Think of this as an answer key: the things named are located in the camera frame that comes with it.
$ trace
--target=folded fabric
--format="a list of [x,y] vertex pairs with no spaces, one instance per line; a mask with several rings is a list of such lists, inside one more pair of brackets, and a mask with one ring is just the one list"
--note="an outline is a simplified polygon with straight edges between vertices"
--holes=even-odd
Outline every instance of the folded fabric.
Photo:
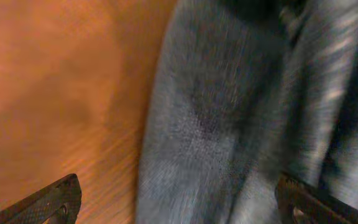
[[280,223],[285,170],[358,209],[358,0],[182,0],[139,167],[137,223]]

